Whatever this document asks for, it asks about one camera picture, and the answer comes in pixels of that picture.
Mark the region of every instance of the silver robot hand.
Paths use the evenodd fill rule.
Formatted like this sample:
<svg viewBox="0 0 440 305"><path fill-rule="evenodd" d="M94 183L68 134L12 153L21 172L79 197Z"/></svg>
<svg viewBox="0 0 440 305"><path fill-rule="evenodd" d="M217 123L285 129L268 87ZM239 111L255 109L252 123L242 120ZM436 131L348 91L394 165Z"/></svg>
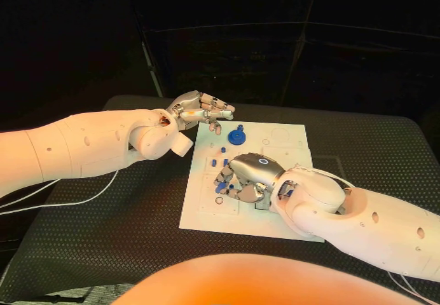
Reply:
<svg viewBox="0 0 440 305"><path fill-rule="evenodd" d="M197 90L182 94L168 108L168 112L177 119L180 130L191 129L203 122L210 124L210 130L216 130L218 135L223 132L218 118L231 120L234 111L234 106Z"/></svg>
<svg viewBox="0 0 440 305"><path fill-rule="evenodd" d="M269 157L255 153L242 154L227 164L214 184L218 186L224 183L226 187L220 190L221 194L255 203L270 196L273 186L285 172L285 168ZM242 190L229 188L234 175L237 175Z"/></svg>

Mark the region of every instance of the white board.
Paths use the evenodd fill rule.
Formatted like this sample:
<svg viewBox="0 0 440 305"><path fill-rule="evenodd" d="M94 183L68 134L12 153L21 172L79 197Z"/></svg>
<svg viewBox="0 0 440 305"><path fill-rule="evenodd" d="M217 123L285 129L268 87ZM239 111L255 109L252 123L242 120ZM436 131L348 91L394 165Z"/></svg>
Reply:
<svg viewBox="0 0 440 305"><path fill-rule="evenodd" d="M305 126L237 121L223 121L221 124L223 135L210 132L208 126L200 124L180 228L324 242L322 238L305 238L292 231L281 215L268 210L269 202L242 202L217 194L214 185L226 159L230 161L244 153L265 154L285 169L296 164L314 167ZM236 146L229 142L229 134L240 124L246 143ZM237 178L231 184L240 188Z"/></svg>

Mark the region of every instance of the orange-lit surface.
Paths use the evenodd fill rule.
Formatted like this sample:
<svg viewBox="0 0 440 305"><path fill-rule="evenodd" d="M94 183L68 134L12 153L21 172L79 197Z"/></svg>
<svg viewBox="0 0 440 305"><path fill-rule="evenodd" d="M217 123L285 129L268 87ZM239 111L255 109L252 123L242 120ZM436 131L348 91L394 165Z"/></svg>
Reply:
<svg viewBox="0 0 440 305"><path fill-rule="evenodd" d="M154 274L116 305L420 304L332 269L250 254L203 257Z"/></svg>

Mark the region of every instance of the hole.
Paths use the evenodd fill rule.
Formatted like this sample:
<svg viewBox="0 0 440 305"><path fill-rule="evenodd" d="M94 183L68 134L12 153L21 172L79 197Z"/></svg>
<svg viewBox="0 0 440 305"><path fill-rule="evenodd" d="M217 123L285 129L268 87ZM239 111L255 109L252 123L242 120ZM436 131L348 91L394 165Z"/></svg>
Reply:
<svg viewBox="0 0 440 305"><path fill-rule="evenodd" d="M374 219L374 223L377 224L379 223L379 214L376 212L371 214L371 218Z"/></svg>
<svg viewBox="0 0 440 305"><path fill-rule="evenodd" d="M418 235L422 239L425 239L425 230L422 228L418 229Z"/></svg>

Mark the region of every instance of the gray mat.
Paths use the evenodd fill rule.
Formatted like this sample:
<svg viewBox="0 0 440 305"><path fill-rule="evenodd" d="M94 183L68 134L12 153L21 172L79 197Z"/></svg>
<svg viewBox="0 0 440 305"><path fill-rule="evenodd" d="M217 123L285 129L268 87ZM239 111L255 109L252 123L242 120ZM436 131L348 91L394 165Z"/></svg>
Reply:
<svg viewBox="0 0 440 305"><path fill-rule="evenodd" d="M165 108L169 99L120 96L107 109ZM305 124L314 164L360 187L390 194L440 214L440 167L422 131L406 118L236 105L236 119ZM197 129L187 132L195 140ZM399 290L387 272L340 252L330 243L180 229L193 151L169 152L126 170L107 192L73 207L45 208L32 224L0 287L0 299L54 291L138 283L162 268L210 254L289 257L351 273ZM60 182L48 203L90 198L113 174ZM440 284L410 279L440 301Z"/></svg>

